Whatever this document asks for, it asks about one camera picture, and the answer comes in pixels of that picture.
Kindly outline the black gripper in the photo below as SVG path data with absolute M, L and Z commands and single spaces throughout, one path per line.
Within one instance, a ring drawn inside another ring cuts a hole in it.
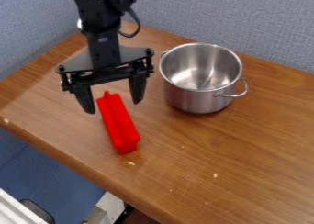
M 99 33 L 83 29 L 82 33 L 86 36 L 87 49 L 65 60 L 55 70 L 60 75 L 61 89 L 73 92 L 84 112 L 95 114 L 91 87 L 128 79 L 132 102 L 139 104 L 147 78 L 154 73 L 154 50 L 123 45 L 116 29 Z

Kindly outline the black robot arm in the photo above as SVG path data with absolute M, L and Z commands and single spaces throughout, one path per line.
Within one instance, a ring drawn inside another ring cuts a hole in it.
M 91 87 L 123 79 L 128 80 L 134 102 L 144 96 L 147 78 L 154 73 L 154 50 L 132 48 L 119 38 L 132 38 L 120 30 L 122 16 L 134 15 L 136 0 L 73 0 L 79 10 L 78 28 L 88 47 L 56 68 L 61 89 L 76 96 L 86 113 L 96 112 Z

